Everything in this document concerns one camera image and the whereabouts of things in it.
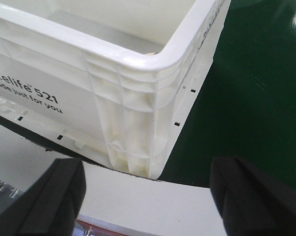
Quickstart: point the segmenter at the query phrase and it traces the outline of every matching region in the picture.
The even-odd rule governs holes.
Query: plastic crate
[[[109,168],[157,178],[229,3],[0,0],[0,115]]]

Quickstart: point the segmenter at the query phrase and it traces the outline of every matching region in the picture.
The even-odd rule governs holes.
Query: green surface
[[[208,187],[212,158],[237,155],[296,189],[296,0],[255,2],[233,0],[161,180]]]

